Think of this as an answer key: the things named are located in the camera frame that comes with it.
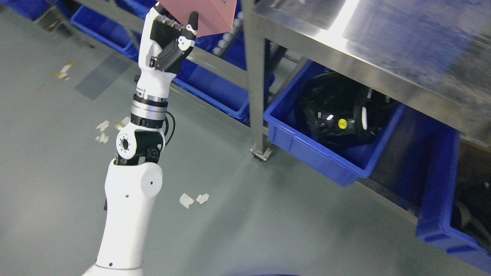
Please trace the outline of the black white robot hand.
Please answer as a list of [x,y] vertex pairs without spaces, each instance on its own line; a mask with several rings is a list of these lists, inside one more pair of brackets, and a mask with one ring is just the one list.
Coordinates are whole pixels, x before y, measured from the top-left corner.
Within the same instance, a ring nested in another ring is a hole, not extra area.
[[188,22],[181,24],[159,2],[145,17],[140,42],[138,66],[141,70],[137,91],[163,97],[179,73],[183,61],[191,53],[178,49],[176,41],[184,37],[195,41],[198,34],[198,12],[191,12]]

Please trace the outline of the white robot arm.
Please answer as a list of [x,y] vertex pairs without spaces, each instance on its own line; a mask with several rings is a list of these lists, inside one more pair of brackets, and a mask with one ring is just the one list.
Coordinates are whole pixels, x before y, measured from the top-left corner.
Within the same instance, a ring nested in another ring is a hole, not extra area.
[[170,89],[137,89],[130,121],[119,130],[116,156],[105,179],[106,222],[96,262],[85,276],[142,276],[143,251],[156,197],[163,185],[158,165],[165,148]]

